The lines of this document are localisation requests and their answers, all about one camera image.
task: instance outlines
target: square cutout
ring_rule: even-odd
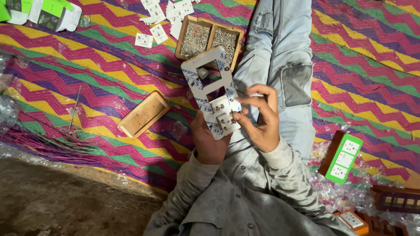
[[[221,96],[226,94],[226,89],[224,86],[216,89],[215,91],[206,95],[208,102],[213,101],[216,98],[220,98]]]

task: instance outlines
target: ripped jeans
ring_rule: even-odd
[[[315,137],[312,126],[312,51],[309,48],[311,0],[260,0],[247,40],[247,50],[234,81],[239,93],[247,86],[277,89],[279,133],[307,163]],[[249,108],[257,123],[259,112]]]

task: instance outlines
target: green switch board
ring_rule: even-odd
[[[345,134],[341,139],[340,145],[325,178],[343,184],[347,179],[347,175],[352,168],[362,144],[362,140],[351,136],[350,134]]]

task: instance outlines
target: wooden box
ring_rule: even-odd
[[[181,55],[181,48],[182,48],[182,43],[184,41],[184,38],[186,37],[186,29],[189,23],[194,23],[197,25],[201,25],[207,28],[210,28],[210,35],[209,35],[209,41],[207,43],[207,49],[209,50],[210,48],[212,48],[213,45],[213,40],[214,40],[214,36],[216,34],[216,30],[220,29],[223,32],[227,32],[230,33],[232,35],[236,36],[236,48],[235,48],[235,54],[234,57],[232,59],[232,63],[231,63],[231,72],[233,72],[235,65],[236,65],[236,60],[238,58],[238,54],[239,51],[241,50],[241,42],[242,42],[242,38],[244,37],[244,31],[240,28],[237,27],[233,27],[227,24],[223,24],[214,20],[209,20],[206,18],[202,18],[202,17],[193,17],[193,16],[185,16],[184,17],[184,21],[182,22],[182,28],[181,28],[181,32],[179,34],[179,39],[178,39],[178,44],[176,45],[176,50],[175,50],[175,56],[179,59],[182,60],[187,60],[189,58]],[[206,64],[207,67],[210,67],[212,69],[217,69],[217,66],[208,63]]]
[[[118,123],[118,128],[131,139],[136,139],[171,107],[160,92],[153,91]]]

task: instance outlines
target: knee patch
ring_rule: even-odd
[[[285,107],[307,105],[311,103],[310,94],[304,87],[312,77],[312,65],[295,65],[283,68],[281,72],[281,89]]]

